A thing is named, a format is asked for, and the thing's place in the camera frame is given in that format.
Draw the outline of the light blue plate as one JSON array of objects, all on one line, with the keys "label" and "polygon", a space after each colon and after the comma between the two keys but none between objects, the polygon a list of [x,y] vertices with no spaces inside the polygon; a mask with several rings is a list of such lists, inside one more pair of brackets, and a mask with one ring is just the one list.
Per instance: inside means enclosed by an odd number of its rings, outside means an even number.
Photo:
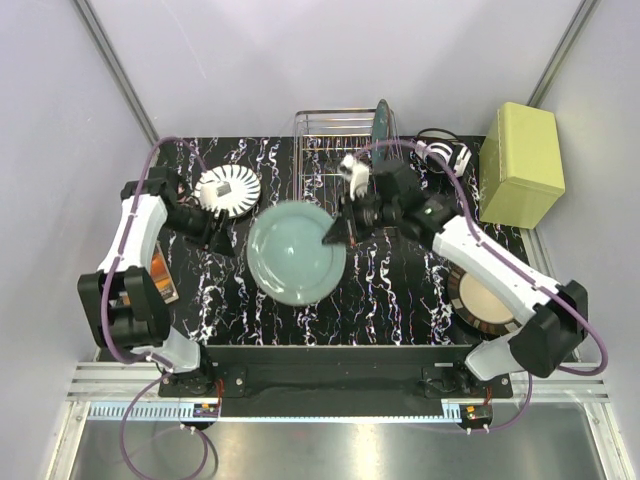
[{"label": "light blue plate", "polygon": [[333,221],[320,206],[284,201],[260,213],[247,240],[247,262],[256,285],[275,301],[308,306],[330,296],[346,266],[343,244],[322,240]]}]

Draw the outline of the dark teal glazed plate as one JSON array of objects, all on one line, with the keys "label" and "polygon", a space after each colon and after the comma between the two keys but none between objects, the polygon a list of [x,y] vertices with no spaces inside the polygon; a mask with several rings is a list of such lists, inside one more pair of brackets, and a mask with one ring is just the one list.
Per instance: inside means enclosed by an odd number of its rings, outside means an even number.
[{"label": "dark teal glazed plate", "polygon": [[375,110],[371,129],[371,161],[374,168],[379,167],[387,158],[391,137],[391,109],[385,99],[381,99]]}]

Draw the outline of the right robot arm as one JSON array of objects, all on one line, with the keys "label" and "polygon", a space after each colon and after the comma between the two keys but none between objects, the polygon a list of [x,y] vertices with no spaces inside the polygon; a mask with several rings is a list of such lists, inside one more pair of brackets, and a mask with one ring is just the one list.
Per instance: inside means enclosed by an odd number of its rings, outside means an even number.
[{"label": "right robot arm", "polygon": [[488,237],[459,206],[462,195],[428,194],[416,173],[401,161],[378,171],[352,155],[338,167],[349,184],[322,242],[356,245],[376,230],[397,228],[401,235],[462,268],[511,313],[515,322],[473,348],[454,371],[454,384],[476,396],[490,380],[525,371],[549,377],[587,334],[585,289],[565,285],[528,267]]}]

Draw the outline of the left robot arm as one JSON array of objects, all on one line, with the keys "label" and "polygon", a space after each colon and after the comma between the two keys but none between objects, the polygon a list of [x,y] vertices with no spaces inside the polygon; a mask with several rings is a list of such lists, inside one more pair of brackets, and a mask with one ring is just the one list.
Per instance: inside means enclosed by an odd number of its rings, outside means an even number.
[{"label": "left robot arm", "polygon": [[216,372],[199,343],[171,324],[169,307],[152,279],[152,258],[163,229],[205,251],[231,257],[228,210],[208,210],[179,199],[181,177],[154,167],[121,191],[122,216],[97,270],[83,274],[78,294],[96,344],[123,364],[154,362],[196,396],[215,386]]}]

